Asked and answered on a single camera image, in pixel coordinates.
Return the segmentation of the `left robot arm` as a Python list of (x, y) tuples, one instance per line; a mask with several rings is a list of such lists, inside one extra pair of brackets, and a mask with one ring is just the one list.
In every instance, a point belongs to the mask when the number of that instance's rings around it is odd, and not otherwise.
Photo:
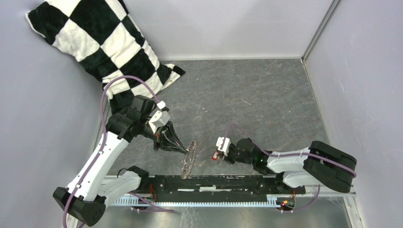
[(163, 102), (142, 95), (107, 121), (100, 142), (79, 174), (67, 187), (58, 187), (53, 198), (58, 205), (89, 227), (95, 225), (106, 208), (121, 196), (149, 189), (149, 173), (132, 166), (109, 184), (102, 182), (111, 166), (135, 137), (141, 135), (153, 141), (154, 150), (187, 154), (187, 148), (176, 135), (169, 109)]

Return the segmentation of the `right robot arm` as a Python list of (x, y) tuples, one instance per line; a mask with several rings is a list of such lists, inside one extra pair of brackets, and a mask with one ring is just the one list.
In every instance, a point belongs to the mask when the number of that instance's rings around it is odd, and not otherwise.
[(216, 147), (214, 161), (223, 159), (230, 164), (249, 164), (262, 175), (275, 174), (274, 186), (281, 194), (319, 184), (336, 192), (349, 193), (357, 176), (355, 157), (321, 141), (313, 141), (309, 147), (297, 151), (276, 152), (260, 149), (250, 138), (233, 144), (228, 138), (219, 137)]

